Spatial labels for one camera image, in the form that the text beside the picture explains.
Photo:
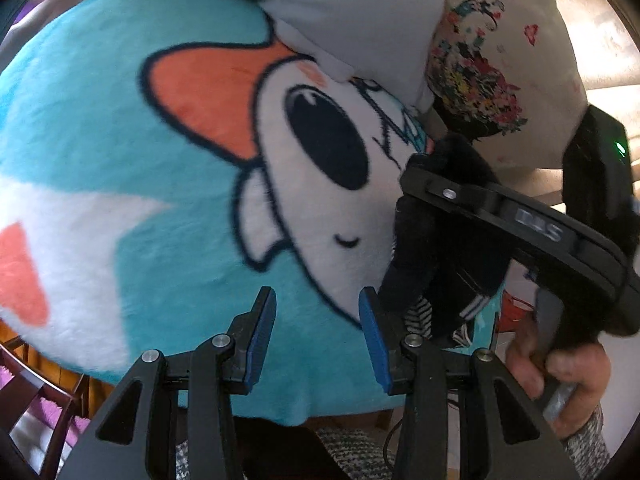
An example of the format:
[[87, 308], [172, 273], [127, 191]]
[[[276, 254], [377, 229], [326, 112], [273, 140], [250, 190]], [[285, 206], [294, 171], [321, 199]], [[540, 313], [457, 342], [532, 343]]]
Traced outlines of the person's right hand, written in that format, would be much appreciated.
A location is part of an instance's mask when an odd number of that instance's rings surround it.
[[531, 399], [544, 393], [544, 380], [575, 384], [572, 396], [550, 425], [559, 439], [566, 439], [588, 422], [597, 411], [611, 378], [612, 366], [602, 344], [593, 342], [568, 350], [550, 352], [544, 367], [535, 364], [538, 330], [533, 315], [518, 323], [514, 339], [506, 349], [506, 367]]

